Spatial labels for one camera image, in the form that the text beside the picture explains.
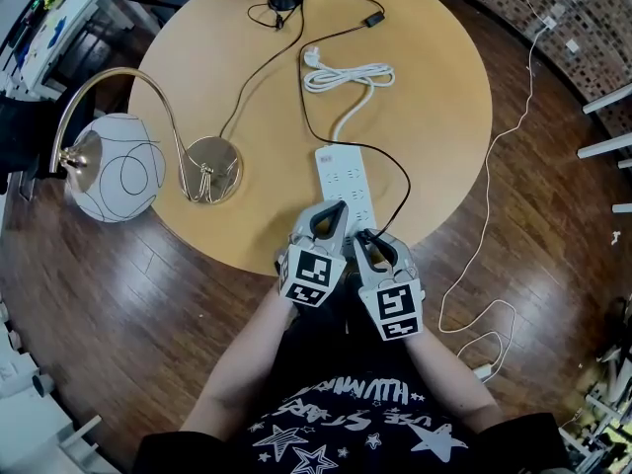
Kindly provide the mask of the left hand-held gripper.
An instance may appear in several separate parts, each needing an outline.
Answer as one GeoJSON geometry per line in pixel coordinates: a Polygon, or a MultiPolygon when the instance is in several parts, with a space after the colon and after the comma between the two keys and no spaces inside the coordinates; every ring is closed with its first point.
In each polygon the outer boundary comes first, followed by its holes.
{"type": "Polygon", "coordinates": [[[325,200],[304,209],[294,224],[294,242],[279,260],[278,292],[295,304],[319,307],[331,295],[346,267],[341,253],[349,208],[339,200],[325,200]],[[312,242],[325,242],[327,250],[312,242]]]}

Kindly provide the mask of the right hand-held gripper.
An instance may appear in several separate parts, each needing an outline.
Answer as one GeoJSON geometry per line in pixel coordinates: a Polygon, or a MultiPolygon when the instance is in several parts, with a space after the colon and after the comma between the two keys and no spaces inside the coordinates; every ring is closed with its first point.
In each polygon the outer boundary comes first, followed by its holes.
{"type": "MultiPolygon", "coordinates": [[[[416,274],[416,265],[408,246],[396,237],[382,233],[374,240],[392,274],[416,274]]],[[[353,239],[355,261],[362,285],[358,296],[383,341],[400,340],[423,331],[425,291],[418,278],[397,282],[381,282],[383,269],[378,268],[369,251],[370,244],[362,237],[353,239]]]]}

